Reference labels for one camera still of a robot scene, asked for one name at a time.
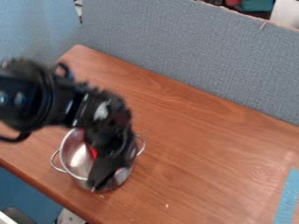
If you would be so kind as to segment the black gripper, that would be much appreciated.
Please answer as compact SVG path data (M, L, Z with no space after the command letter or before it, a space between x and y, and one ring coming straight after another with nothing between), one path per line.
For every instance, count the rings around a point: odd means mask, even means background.
M91 192L99 192L107 185L114 173L129 168L137 154L135 135L130 126L115 128L86 129L83 140L95 152L93 165L87 174L87 187Z

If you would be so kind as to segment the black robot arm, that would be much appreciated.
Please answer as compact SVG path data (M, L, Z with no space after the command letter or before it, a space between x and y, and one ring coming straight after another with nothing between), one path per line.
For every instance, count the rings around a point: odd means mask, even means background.
M47 126L81 130L82 143L94 151L86 187L103 192L126 181L137 155L130 110L121 96L74 81L66 64L0 61L0 122L18 132L0 135L7 143Z

